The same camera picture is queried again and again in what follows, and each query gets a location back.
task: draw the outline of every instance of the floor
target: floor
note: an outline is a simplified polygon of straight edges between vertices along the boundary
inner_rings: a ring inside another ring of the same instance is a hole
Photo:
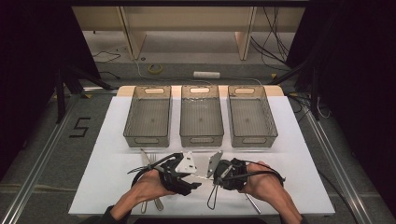
[[[103,80],[115,86],[150,81],[161,82],[158,77],[155,77],[157,80],[142,80],[140,76],[149,76],[147,73],[148,64],[163,65],[164,70],[161,73],[161,78],[191,80],[193,71],[220,72],[221,77],[229,78],[222,80],[221,83],[246,81],[251,84],[258,80],[265,83],[265,81],[271,80],[272,76],[281,76],[286,72],[265,66],[260,53],[251,46],[247,60],[240,61],[232,33],[150,32],[146,37],[142,53],[136,61],[129,58],[121,32],[96,32],[95,34],[84,32],[84,35],[92,55],[95,55],[93,58],[97,61]],[[259,43],[263,43],[267,35],[253,34]],[[281,37],[285,46],[289,48],[293,34],[281,34]],[[266,47],[281,57],[273,38],[269,40]],[[267,58],[264,58],[264,61],[276,68],[288,70],[288,67],[278,61]],[[281,84],[284,92],[293,91],[294,80],[295,78]],[[212,82],[217,84],[220,83],[220,80]],[[82,84],[87,90],[92,91],[88,91],[88,94],[77,100],[74,96],[67,97],[66,101],[69,103],[76,100],[73,113],[64,125],[62,135],[58,137],[57,145],[49,154],[44,169],[38,174],[38,181],[19,215],[18,223],[78,223],[80,221],[79,218],[67,214],[68,208],[73,202],[80,178],[90,158],[108,104],[111,97],[115,95],[115,92],[98,91],[97,87],[90,82],[82,81]],[[367,217],[365,220],[368,221],[364,223],[396,223],[381,196],[361,169],[359,162],[350,153],[347,140],[336,120],[332,116],[325,118],[329,111],[324,109],[320,122],[315,122],[309,111],[307,112],[304,108],[299,111],[300,105],[293,100],[290,100],[290,104],[296,111],[296,119],[300,124],[314,163],[338,189],[346,190],[342,194],[348,197],[350,189],[345,189],[345,185],[340,184],[339,175],[336,172],[337,166],[334,168],[333,162],[330,162],[326,147],[331,147],[331,151],[335,153],[339,165],[345,171],[346,178],[350,182],[349,186],[353,188],[352,191],[356,192],[357,198],[353,199],[359,199],[359,203],[366,210],[366,214],[363,216]],[[20,153],[7,175],[0,182],[1,216],[7,212],[21,185],[35,167],[35,162],[40,158],[43,148],[49,147],[48,139],[53,137],[52,131],[56,128],[56,109],[56,98],[52,98],[38,121],[35,131],[26,142],[26,149]],[[71,138],[70,135],[81,134],[81,130],[74,129],[75,120],[81,117],[90,117],[80,123],[81,126],[86,125],[90,129],[84,138]],[[315,131],[318,125],[323,128],[330,146],[318,138],[318,132]],[[336,213],[331,217],[308,217],[309,223],[353,223],[352,215],[340,196],[325,179],[322,181]],[[263,217],[263,219],[268,223],[279,223],[277,217]]]

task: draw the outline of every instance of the forearm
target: forearm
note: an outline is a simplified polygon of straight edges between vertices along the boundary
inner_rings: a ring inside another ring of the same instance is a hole
[[[121,220],[137,204],[139,204],[139,201],[137,200],[135,193],[133,193],[132,191],[128,191],[127,193],[121,196],[119,201],[110,210],[110,214],[111,216],[114,217],[114,219]]]
[[[282,199],[277,199],[274,201],[272,206],[282,216],[282,219],[285,221],[285,223],[301,223],[303,217],[300,215],[300,212],[297,210],[293,200],[286,191],[284,191]]]

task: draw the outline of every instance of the sleeve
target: sleeve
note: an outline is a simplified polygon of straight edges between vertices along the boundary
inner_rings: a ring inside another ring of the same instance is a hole
[[[309,224],[305,216],[301,216],[301,217],[303,218],[303,220],[301,220],[300,224]]]
[[[113,216],[111,216],[110,210],[112,208],[113,206],[109,206],[101,217],[99,216],[89,217],[83,220],[82,222],[80,222],[79,224],[126,224],[129,214],[131,214],[131,212],[129,212],[120,221],[117,221],[116,219],[114,219]]]

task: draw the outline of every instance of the metal rail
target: metal rail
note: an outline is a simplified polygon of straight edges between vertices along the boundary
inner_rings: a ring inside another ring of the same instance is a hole
[[[38,179],[40,178],[46,167],[48,160],[50,159],[52,151],[58,144],[58,140],[60,139],[64,131],[64,126],[69,121],[71,112],[75,104],[78,102],[79,97],[80,95],[73,95],[70,98],[63,120],[59,124],[56,124],[54,130],[49,137],[49,140],[47,141],[47,144],[44,146],[43,151],[40,153],[40,156],[35,162],[32,171],[21,186],[20,190],[17,193],[17,196],[14,198],[11,205],[9,206],[6,215],[3,217],[2,224],[17,223],[24,206],[27,204],[27,201],[32,195],[35,184],[37,183]]]
[[[332,171],[334,172],[335,177],[337,178],[337,181],[345,194],[346,200],[348,201],[354,215],[356,216],[356,219],[361,224],[373,223],[373,221],[370,219],[370,216],[363,201],[361,200],[361,197],[353,186],[352,181],[348,177],[347,172],[345,171],[340,160],[338,159],[329,138],[327,137],[320,124],[320,121],[316,121],[314,116],[310,112],[307,114],[307,116],[308,121],[311,124],[311,127],[314,130],[317,139],[320,142],[323,152],[325,153],[327,160],[332,167]]]

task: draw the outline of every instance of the wire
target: wire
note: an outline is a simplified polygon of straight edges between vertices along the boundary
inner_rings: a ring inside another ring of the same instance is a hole
[[[136,59],[134,59],[134,62],[136,63],[137,66],[137,74],[142,77],[142,78],[146,78],[146,79],[152,79],[152,80],[158,80],[158,81],[173,81],[173,80],[188,80],[188,81],[192,81],[192,82],[205,82],[209,85],[214,85],[213,83],[209,82],[209,81],[205,81],[205,80],[194,80],[194,79],[188,79],[188,78],[156,78],[156,77],[144,77],[142,76],[142,74],[140,73],[140,66],[139,63],[137,62]]]
[[[118,53],[110,53],[110,52],[107,52],[107,51],[100,51],[100,52],[97,53],[97,54],[93,54],[92,57],[94,58],[94,57],[98,56],[98,55],[101,54],[101,53],[107,53],[107,54],[111,54],[111,55],[116,55],[116,57],[113,58],[113,59],[110,59],[110,60],[108,60],[108,61],[105,61],[105,62],[97,62],[97,63],[108,63],[108,62],[111,62],[111,61],[113,61],[113,60],[118,59],[118,58],[121,56],[121,55],[118,54]]]
[[[331,110],[329,110],[329,113],[328,113],[328,115],[323,115],[322,114],[322,112],[320,111],[320,108],[319,108],[319,102],[320,102],[320,97],[318,98],[318,104],[317,104],[317,108],[318,108],[318,112],[319,112],[319,114],[323,117],[323,118],[325,118],[325,119],[328,119],[329,117],[330,117],[330,114],[332,113],[332,111]]]
[[[285,182],[286,178],[283,178],[280,175],[280,173],[278,171],[276,171],[275,169],[271,168],[268,165],[260,164],[260,163],[254,162],[254,161],[244,161],[244,162],[254,163],[254,164],[266,167],[270,171],[257,171],[257,172],[251,172],[251,173],[243,174],[243,175],[234,175],[234,176],[230,176],[230,177],[225,177],[225,178],[223,178],[223,180],[231,180],[231,179],[249,177],[249,176],[252,176],[252,175],[274,175],[274,176],[276,176],[278,178],[279,183],[283,187],[283,182]]]
[[[121,77],[119,77],[119,76],[117,76],[117,75],[115,75],[114,73],[111,73],[111,72],[105,71],[105,72],[99,72],[99,73],[108,73],[108,74],[110,74],[111,76],[115,77],[116,79],[121,79]]]
[[[206,203],[207,207],[212,209],[212,210],[215,210],[215,207],[216,207],[216,199],[218,198],[218,189],[219,189],[219,181],[213,186],[212,192],[210,192],[209,198],[207,199],[207,203]],[[215,191],[215,190],[216,190],[216,192],[215,192],[215,201],[213,202],[213,207],[211,207],[209,205],[209,202],[210,202],[210,199],[212,198],[213,191]]]
[[[335,190],[335,192],[338,194],[338,196],[340,196],[341,200],[344,202],[344,204],[346,205],[346,208],[349,210],[349,213],[352,215],[353,220],[355,221],[355,223],[359,224],[358,219],[356,218],[355,214],[352,211],[352,207],[350,206],[350,204],[347,202],[347,199],[345,197],[343,197],[343,195],[341,194],[341,192],[335,187],[335,185],[332,183],[332,181],[330,181],[330,179],[323,174],[319,169],[318,173],[332,186],[332,188]]]
[[[270,28],[271,28],[270,34],[271,34],[271,33],[274,34],[274,37],[276,38],[276,44],[277,44],[277,48],[278,48],[278,50],[279,50],[279,54],[281,55],[282,59],[285,60],[285,57],[286,57],[286,58],[288,57],[289,50],[288,50],[288,49],[286,48],[286,46],[283,44],[283,42],[282,42],[282,40],[281,40],[281,38],[280,38],[280,36],[279,36],[279,33],[278,33],[278,31],[277,31],[277,24],[278,24],[277,15],[278,15],[278,13],[279,13],[279,7],[274,7],[274,21],[273,21],[272,24],[271,24],[271,22],[270,22],[270,19],[269,19],[269,17],[268,17],[268,14],[267,14],[267,12],[266,12],[266,10],[265,10],[265,7],[263,7],[262,9],[263,9],[264,14],[265,14],[265,17],[266,17],[266,19],[267,19],[267,21],[268,21],[268,24],[270,25]]]
[[[297,120],[297,123],[300,123],[300,121],[301,121],[303,118],[305,118],[305,115],[306,115],[309,111],[311,111],[311,110],[310,110],[310,109],[307,109],[307,110],[305,111],[305,113],[303,114],[303,116],[300,117],[300,118]]]
[[[286,71],[286,72],[289,72],[289,71],[290,71],[290,70],[288,70],[288,69],[277,68],[277,67],[273,67],[272,65],[269,65],[268,63],[265,62],[263,56],[266,56],[266,57],[269,57],[269,58],[273,58],[273,57],[270,56],[270,55],[264,54],[264,53],[263,53],[263,50],[257,49],[257,47],[254,46],[254,44],[252,44],[252,47],[253,47],[255,50],[257,50],[257,51],[262,55],[262,62],[264,63],[265,66],[270,67],[270,68],[274,68],[274,69],[279,70],[279,71]]]
[[[260,52],[263,56],[275,59],[275,60],[279,61],[280,63],[285,64],[285,61],[283,61],[282,59],[279,59],[278,57],[276,57],[275,54],[270,52],[268,49],[265,49],[264,47],[262,47],[253,37],[251,37],[251,40],[253,41],[254,44],[256,44],[256,46],[253,45],[253,48],[255,48],[255,50]]]
[[[261,86],[262,83],[256,79],[256,78],[250,78],[250,77],[221,77],[221,78],[232,78],[232,79],[241,79],[241,80],[253,80],[253,81],[257,81]]]
[[[289,94],[287,94],[287,96],[288,96],[288,97],[289,97],[291,100],[293,100],[293,101],[295,101],[295,102],[299,103],[300,105],[305,105],[305,106],[308,106],[308,107],[310,107],[310,106],[311,106],[309,103],[306,103],[306,102],[300,101],[300,100],[298,99],[298,97],[296,97],[296,96],[289,95]]]
[[[298,105],[300,106],[300,108],[297,111],[293,110],[294,114],[298,114],[298,113],[300,113],[303,110],[303,106],[301,104],[298,104]]]
[[[127,174],[130,174],[130,173],[133,173],[133,172],[136,172],[136,171],[144,171],[144,170],[149,171],[149,170],[152,170],[152,169],[155,168],[155,166],[157,166],[157,165],[163,163],[164,161],[167,161],[167,160],[169,160],[169,159],[175,157],[175,154],[176,154],[176,153],[171,154],[171,155],[168,155],[168,156],[166,156],[166,157],[160,159],[159,161],[156,161],[156,162],[154,162],[154,163],[152,163],[152,164],[150,164],[150,165],[141,166],[141,167],[135,168],[135,169],[133,169],[132,171],[128,172]]]

